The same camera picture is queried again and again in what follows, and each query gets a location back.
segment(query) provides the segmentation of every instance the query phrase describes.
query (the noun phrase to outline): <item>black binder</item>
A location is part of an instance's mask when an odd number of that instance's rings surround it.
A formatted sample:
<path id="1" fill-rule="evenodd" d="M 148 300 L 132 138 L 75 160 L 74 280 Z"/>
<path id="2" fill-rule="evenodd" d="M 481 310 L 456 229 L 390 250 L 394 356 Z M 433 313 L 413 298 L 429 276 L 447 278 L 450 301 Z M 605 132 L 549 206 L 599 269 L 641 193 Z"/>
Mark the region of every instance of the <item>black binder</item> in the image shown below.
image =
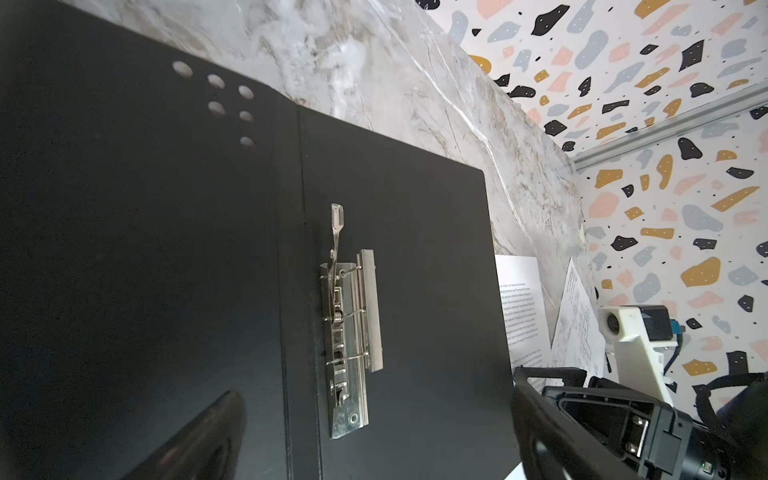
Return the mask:
<path id="1" fill-rule="evenodd" d="M 122 478 L 229 390 L 235 478 L 515 467 L 479 170 L 66 5 L 22 10 L 0 68 L 9 472 Z M 319 278 L 334 203 L 340 261 L 376 255 L 384 355 L 369 424 L 339 439 Z"/>

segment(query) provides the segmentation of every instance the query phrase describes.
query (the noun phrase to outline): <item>wall trim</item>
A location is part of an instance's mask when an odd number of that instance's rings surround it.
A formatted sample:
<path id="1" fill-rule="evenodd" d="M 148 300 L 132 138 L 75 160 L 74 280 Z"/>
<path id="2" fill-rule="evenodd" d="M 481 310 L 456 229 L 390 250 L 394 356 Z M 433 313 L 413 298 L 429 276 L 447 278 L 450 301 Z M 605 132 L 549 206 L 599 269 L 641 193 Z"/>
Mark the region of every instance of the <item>wall trim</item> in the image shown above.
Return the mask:
<path id="1" fill-rule="evenodd" d="M 747 108 L 768 103 L 768 81 L 743 88 L 736 93 L 711 101 L 693 110 L 675 115 L 612 142 L 572 157 L 576 171 L 620 157 L 633 150 L 658 143 L 669 137 L 693 130 L 704 124 L 730 117 Z"/>

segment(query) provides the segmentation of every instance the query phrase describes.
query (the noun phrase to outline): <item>document page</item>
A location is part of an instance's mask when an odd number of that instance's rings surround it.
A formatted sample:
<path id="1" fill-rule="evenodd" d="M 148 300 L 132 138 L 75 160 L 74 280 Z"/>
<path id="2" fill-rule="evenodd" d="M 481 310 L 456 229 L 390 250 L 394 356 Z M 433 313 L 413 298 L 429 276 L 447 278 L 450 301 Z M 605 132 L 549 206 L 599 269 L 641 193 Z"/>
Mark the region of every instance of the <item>document page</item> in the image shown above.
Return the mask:
<path id="1" fill-rule="evenodd" d="M 535 257 L 496 255 L 509 362 L 516 366 L 549 365 L 549 328 Z M 541 391 L 543 379 L 531 381 Z"/>
<path id="2" fill-rule="evenodd" d="M 550 366 L 574 366 L 587 370 L 589 381 L 592 376 L 603 376 L 604 365 L 605 338 L 600 333 L 589 296 L 571 259 L 558 323 L 554 328 Z"/>

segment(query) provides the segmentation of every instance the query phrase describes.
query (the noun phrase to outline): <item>marble wall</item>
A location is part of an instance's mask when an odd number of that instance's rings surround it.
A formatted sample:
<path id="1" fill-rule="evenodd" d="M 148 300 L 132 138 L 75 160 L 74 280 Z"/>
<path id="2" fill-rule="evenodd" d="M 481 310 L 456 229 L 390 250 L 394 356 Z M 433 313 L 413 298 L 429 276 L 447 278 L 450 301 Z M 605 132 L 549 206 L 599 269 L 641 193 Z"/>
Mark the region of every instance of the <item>marble wall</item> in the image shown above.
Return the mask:
<path id="1" fill-rule="evenodd" d="M 756 0 L 416 0 L 577 154 L 768 78 Z"/>
<path id="2" fill-rule="evenodd" d="M 571 162 L 412 0 L 67 2 L 483 170 L 495 251 L 538 257 L 550 334 L 570 257 L 594 292 Z"/>
<path id="3" fill-rule="evenodd" d="M 598 304 L 663 304 L 686 326 L 668 375 L 690 414 L 694 386 L 768 369 L 766 113 L 743 111 L 579 177 Z M 734 394 L 717 390 L 714 408 Z"/>

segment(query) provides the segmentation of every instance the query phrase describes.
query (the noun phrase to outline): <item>marble surface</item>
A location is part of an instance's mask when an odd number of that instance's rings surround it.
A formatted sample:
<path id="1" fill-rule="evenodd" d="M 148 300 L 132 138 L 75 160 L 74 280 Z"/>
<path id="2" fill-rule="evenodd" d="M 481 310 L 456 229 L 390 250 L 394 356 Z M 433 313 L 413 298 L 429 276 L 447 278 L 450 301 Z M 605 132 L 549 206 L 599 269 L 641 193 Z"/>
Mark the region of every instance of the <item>marble surface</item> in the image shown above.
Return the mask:
<path id="1" fill-rule="evenodd" d="M 538 257 L 550 336 L 571 257 L 594 302 L 573 165 L 413 0 L 67 3 L 482 170 L 495 252 Z"/>

